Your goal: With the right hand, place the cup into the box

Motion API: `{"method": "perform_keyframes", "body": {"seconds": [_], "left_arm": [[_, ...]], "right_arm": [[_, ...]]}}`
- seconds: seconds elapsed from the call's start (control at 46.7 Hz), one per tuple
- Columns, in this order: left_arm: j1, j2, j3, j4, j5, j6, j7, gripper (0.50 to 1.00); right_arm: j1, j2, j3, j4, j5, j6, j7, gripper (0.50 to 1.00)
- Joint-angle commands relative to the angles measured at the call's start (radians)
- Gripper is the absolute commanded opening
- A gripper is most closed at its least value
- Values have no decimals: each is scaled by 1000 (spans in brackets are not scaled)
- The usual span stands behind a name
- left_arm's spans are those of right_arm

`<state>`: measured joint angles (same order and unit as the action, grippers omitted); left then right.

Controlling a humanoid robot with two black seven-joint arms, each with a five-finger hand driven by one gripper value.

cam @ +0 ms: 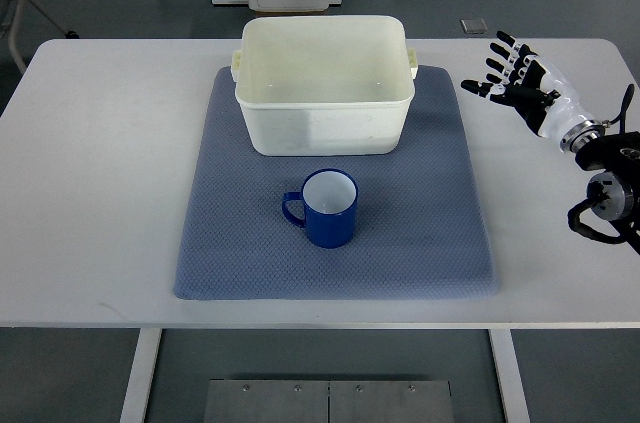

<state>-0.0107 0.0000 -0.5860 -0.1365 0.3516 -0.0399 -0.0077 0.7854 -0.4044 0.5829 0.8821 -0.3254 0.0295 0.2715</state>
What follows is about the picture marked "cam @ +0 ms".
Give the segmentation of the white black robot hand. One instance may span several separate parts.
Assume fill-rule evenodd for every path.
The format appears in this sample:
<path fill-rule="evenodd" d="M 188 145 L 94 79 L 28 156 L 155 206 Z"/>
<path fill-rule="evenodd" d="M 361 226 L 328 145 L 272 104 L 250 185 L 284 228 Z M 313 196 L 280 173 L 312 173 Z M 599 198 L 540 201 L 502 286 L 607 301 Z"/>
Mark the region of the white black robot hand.
<path fill-rule="evenodd" d="M 503 31 L 496 37 L 486 79 L 464 80 L 464 90 L 514 109 L 530 131 L 563 152 L 576 153 L 605 134 L 604 124 L 583 108 L 577 90 L 550 60 Z"/>

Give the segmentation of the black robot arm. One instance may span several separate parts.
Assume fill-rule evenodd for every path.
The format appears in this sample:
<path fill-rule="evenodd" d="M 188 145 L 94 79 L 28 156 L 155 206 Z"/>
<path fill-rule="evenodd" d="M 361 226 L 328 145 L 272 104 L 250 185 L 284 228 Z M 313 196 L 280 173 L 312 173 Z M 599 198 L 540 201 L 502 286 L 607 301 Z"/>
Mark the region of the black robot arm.
<path fill-rule="evenodd" d="M 626 115 L 635 86 L 630 84 L 623 96 L 619 114 L 612 120 L 619 125 L 616 134 L 605 135 L 584 144 L 575 161 L 594 176 L 586 187 L 586 198 L 568 211 L 569 228 L 600 243 L 626 243 L 639 249 L 639 133 L 626 129 Z M 616 231 L 604 234 L 581 221 L 585 211 L 608 222 Z"/>

